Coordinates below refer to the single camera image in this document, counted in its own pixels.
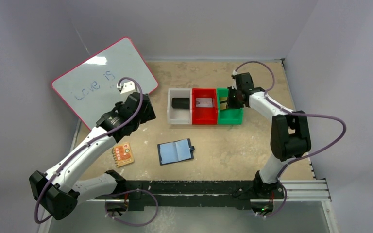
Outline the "green plastic bin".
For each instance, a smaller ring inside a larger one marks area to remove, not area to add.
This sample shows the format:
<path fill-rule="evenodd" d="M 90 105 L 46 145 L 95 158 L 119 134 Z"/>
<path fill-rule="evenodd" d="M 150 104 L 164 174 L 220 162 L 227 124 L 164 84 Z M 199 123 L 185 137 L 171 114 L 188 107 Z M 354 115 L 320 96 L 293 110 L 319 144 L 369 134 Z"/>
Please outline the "green plastic bin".
<path fill-rule="evenodd" d="M 226 108 L 228 89 L 217 88 L 218 125 L 240 125 L 243 120 L 243 109 Z"/>

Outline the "red plastic bin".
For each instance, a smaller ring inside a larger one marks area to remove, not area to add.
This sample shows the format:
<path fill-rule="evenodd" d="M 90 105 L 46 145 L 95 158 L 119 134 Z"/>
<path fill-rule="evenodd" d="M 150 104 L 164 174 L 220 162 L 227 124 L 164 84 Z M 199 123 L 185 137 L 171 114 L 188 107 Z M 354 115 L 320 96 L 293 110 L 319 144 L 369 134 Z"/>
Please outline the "red plastic bin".
<path fill-rule="evenodd" d="M 197 99 L 211 99 L 212 107 L 197 107 Z M 218 121 L 217 95 L 214 88 L 192 89 L 192 124 L 193 125 L 216 125 Z"/>

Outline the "white plastic bin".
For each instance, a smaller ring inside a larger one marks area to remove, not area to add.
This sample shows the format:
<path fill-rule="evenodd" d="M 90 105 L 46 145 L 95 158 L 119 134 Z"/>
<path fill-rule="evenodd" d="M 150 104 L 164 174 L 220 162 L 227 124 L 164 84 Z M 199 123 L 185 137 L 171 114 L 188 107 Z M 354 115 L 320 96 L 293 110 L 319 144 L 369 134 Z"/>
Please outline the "white plastic bin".
<path fill-rule="evenodd" d="M 172 107 L 173 98 L 189 98 L 189 107 L 187 109 L 174 109 Z M 191 125 L 192 107 L 191 107 L 192 89 L 191 88 L 169 88 L 167 104 L 167 122 L 170 125 Z"/>

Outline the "blue leather card holder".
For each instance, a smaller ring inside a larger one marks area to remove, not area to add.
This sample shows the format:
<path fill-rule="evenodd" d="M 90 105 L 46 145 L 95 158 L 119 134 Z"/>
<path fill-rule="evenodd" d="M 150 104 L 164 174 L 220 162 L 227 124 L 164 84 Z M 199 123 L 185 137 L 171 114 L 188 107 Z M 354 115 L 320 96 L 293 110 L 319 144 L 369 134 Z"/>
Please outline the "blue leather card holder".
<path fill-rule="evenodd" d="M 161 166 L 192 160 L 195 147 L 190 139 L 182 139 L 157 145 L 159 163 Z"/>

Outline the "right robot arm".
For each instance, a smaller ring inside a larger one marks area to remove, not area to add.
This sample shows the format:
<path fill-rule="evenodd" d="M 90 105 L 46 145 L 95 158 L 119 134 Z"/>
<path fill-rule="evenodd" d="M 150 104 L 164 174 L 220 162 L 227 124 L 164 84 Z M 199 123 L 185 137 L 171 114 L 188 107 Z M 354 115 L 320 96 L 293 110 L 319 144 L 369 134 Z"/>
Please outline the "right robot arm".
<path fill-rule="evenodd" d="M 271 156 L 253 180 L 253 191 L 266 197 L 278 186 L 282 168 L 302 157 L 311 149 L 308 121 L 302 111 L 293 112 L 269 97 L 261 87 L 255 87 L 249 73 L 233 72 L 235 84 L 228 88 L 226 107 L 249 107 L 271 122 Z"/>

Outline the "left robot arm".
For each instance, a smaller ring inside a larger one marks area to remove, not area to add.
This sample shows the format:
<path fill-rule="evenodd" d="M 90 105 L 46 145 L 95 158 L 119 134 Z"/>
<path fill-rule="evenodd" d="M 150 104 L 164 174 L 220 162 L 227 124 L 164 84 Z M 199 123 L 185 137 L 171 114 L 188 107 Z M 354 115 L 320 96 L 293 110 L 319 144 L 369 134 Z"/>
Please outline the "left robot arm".
<path fill-rule="evenodd" d="M 140 124 L 155 118 L 148 94 L 134 92 L 104 113 L 88 136 L 62 161 L 46 172 L 35 171 L 29 177 L 36 200 L 35 222 L 45 222 L 38 218 L 39 207 L 61 220 L 86 200 L 106 195 L 118 199 L 128 192 L 126 180 L 112 170 L 90 180 L 79 178 L 104 152 L 130 136 Z"/>

